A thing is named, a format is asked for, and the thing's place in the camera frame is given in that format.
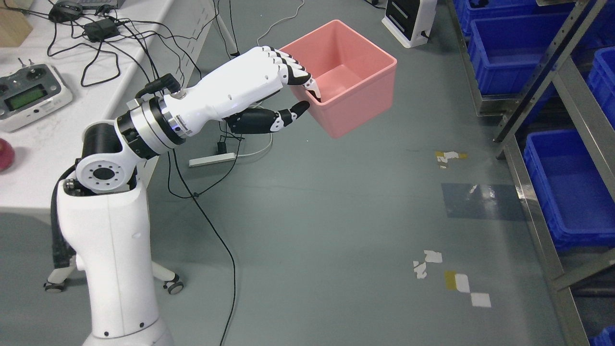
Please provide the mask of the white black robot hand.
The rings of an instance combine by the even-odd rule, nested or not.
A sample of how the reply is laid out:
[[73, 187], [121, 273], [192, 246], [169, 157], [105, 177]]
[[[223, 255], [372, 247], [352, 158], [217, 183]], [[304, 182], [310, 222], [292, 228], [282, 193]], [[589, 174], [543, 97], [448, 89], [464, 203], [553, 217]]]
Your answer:
[[285, 86], [302, 86], [321, 100], [316, 79], [299, 61], [279, 49], [257, 46], [187, 88], [181, 99], [165, 96], [163, 103], [182, 136], [196, 135], [211, 120], [228, 123], [235, 134], [267, 134], [288, 127], [309, 108], [308, 101], [280, 111], [252, 108]]

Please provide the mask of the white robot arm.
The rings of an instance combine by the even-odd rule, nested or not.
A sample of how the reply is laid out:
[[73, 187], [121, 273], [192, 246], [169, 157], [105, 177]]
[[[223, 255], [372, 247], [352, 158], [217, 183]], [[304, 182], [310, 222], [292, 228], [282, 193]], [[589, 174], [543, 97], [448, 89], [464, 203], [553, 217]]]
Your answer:
[[172, 346], [160, 317], [151, 260], [147, 189], [137, 167], [181, 145], [209, 120], [243, 111], [272, 91], [249, 91], [247, 99], [217, 111], [197, 102], [195, 88], [138, 102], [116, 120], [99, 121], [83, 134], [75, 182], [86, 195], [57, 186], [60, 232], [86, 274], [92, 330], [86, 346]]

